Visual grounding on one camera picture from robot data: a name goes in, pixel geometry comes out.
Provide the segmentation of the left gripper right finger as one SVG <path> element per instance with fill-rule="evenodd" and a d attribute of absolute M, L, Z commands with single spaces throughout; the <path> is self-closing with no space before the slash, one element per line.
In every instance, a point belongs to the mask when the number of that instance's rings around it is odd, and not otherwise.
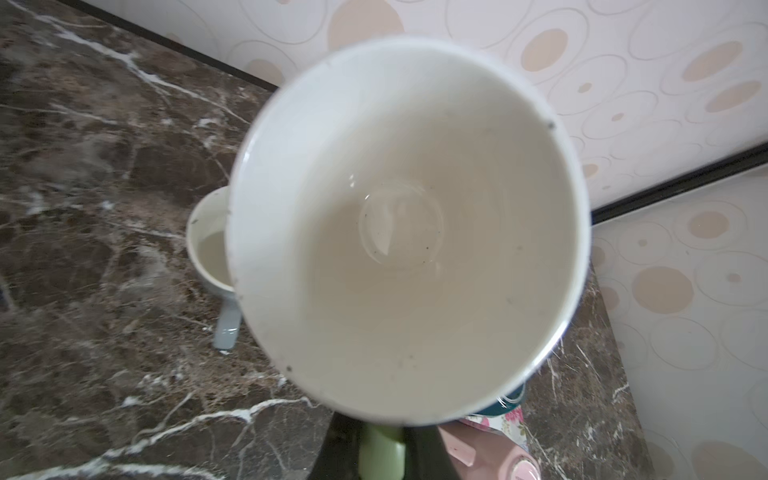
<path fill-rule="evenodd" d="M 460 480 L 438 427 L 407 427 L 405 480 Z"/>

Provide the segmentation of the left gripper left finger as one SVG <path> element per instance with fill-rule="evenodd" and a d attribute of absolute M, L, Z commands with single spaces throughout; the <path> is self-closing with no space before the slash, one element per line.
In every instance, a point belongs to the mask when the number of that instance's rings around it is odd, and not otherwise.
<path fill-rule="evenodd" d="M 359 480 L 363 423 L 339 412 L 332 415 L 308 480 Z"/>

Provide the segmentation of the light green ceramic mug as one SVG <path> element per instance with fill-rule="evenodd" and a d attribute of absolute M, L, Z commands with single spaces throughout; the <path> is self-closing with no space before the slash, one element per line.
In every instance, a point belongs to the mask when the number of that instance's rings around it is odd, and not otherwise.
<path fill-rule="evenodd" d="M 360 479 L 404 479 L 405 428 L 475 414 L 550 355 L 590 225 L 575 149 L 524 77 L 393 36 L 267 101 L 234 163 L 225 240 L 273 365 L 363 423 Z"/>

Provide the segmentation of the grey ceramic mug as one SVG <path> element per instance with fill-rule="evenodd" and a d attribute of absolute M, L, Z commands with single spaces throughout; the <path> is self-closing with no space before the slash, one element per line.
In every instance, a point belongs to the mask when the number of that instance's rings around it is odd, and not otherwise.
<path fill-rule="evenodd" d="M 228 186 L 210 192 L 192 209 L 185 231 L 188 257 L 198 277 L 222 301 L 212 342 L 222 351 L 235 347 L 242 322 L 225 252 L 228 203 Z"/>

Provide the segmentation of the floral rectangular tray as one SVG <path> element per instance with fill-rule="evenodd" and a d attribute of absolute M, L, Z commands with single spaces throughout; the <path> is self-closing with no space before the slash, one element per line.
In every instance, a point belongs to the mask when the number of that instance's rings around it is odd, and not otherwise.
<path fill-rule="evenodd" d="M 496 403 L 481 412 L 462 417 L 460 421 L 481 431 L 503 434 L 523 449 L 528 449 L 524 415 L 520 405 L 513 408 L 510 404 L 503 406 Z"/>

